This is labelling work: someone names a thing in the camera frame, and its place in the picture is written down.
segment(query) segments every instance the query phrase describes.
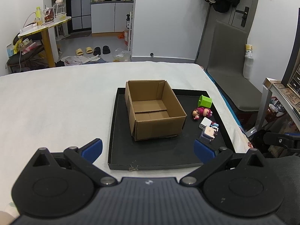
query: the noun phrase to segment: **box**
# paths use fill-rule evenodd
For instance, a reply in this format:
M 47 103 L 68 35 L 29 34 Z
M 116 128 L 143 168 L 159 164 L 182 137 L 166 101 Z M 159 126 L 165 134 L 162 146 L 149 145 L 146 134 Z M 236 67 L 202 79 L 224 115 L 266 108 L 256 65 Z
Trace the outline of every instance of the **box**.
M 12 44 L 9 44 L 9 45 L 6 47 L 6 50 L 7 50 L 7 55 L 8 55 L 8 57 L 11 57 L 11 56 L 14 54 L 14 49 L 13 49 Z
M 200 96 L 198 101 L 198 107 L 205 107 L 205 108 L 211 108 L 212 106 L 212 99 L 208 98 L 206 96 Z
M 125 102 L 135 141 L 180 134 L 186 113 L 165 80 L 126 82 Z

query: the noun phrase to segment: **kitchen counter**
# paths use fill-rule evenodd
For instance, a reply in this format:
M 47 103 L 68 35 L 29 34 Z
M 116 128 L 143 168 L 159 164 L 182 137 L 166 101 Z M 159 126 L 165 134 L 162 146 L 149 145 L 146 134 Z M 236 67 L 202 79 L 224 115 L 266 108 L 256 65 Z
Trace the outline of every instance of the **kitchen counter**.
M 101 4 L 101 3 L 133 3 L 133 1 L 104 1 L 104 2 L 91 2 L 90 4 Z

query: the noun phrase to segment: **door lock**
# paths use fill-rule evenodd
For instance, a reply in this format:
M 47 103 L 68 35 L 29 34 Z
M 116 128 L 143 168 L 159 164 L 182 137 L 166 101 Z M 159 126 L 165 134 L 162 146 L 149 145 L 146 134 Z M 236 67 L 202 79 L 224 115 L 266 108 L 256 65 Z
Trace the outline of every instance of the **door lock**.
M 245 27 L 245 25 L 246 25 L 246 21 L 247 21 L 249 9 L 250 9 L 249 7 L 245 7 L 245 11 L 236 10 L 237 13 L 243 14 L 243 16 L 242 16 L 242 23 L 241 23 L 242 27 Z

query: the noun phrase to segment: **cable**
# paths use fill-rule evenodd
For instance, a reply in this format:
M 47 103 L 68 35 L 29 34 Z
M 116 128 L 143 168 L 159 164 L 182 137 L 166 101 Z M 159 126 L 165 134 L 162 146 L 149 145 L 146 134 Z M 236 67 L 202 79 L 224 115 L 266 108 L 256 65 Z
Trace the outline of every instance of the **cable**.
M 20 72 L 21 72 L 21 45 L 20 45 L 20 43 L 19 43 L 19 48 L 20 48 L 20 58 L 19 58 L 19 64 L 20 64 Z
M 31 14 L 28 16 L 28 18 L 26 19 L 26 21 L 25 21 L 25 23 L 24 23 L 24 25 L 23 25 L 23 28 L 25 27 L 27 20 L 29 19 L 29 17 L 30 17 L 32 14 L 35 14 L 35 12 L 31 13 Z

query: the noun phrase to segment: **black tray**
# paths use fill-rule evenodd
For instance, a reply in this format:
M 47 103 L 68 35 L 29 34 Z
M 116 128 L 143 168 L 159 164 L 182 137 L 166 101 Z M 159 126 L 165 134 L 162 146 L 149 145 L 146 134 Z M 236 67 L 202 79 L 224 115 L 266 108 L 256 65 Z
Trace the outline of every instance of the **black tray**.
M 118 88 L 112 115 L 109 139 L 108 166 L 116 170 L 159 170 L 198 167 L 201 161 L 194 154 L 194 140 L 199 138 L 199 124 L 192 111 L 197 108 L 201 95 L 209 97 L 206 91 L 173 90 L 187 114 L 185 126 L 180 135 L 171 138 L 135 141 L 131 136 L 125 88 Z M 224 124 L 214 107 L 211 106 L 213 122 L 219 124 L 219 132 L 211 144 L 226 146 L 234 151 Z

